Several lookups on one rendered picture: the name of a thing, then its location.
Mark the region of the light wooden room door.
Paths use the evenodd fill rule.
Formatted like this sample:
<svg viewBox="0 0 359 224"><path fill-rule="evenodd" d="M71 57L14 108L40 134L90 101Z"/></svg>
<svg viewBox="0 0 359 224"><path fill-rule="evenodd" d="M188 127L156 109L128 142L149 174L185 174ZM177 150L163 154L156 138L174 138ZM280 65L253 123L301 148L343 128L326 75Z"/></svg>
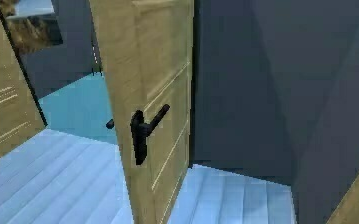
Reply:
<svg viewBox="0 0 359 224"><path fill-rule="evenodd" d="M194 0L89 0L130 208L116 224L168 224L189 165ZM137 165L130 122L150 123Z"/></svg>
<svg viewBox="0 0 359 224"><path fill-rule="evenodd" d="M359 224L359 174L326 224Z"/></svg>
<svg viewBox="0 0 359 224"><path fill-rule="evenodd" d="M0 158L45 128L0 12Z"/></svg>

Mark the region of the framed landscape wall picture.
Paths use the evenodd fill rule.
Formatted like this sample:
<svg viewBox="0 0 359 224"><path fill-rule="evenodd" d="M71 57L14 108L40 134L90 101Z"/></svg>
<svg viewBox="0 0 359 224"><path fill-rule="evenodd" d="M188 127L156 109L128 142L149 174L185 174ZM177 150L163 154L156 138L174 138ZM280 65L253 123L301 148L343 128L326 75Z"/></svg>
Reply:
<svg viewBox="0 0 359 224"><path fill-rule="evenodd" d="M52 0L0 0L0 12L20 54L63 43Z"/></svg>

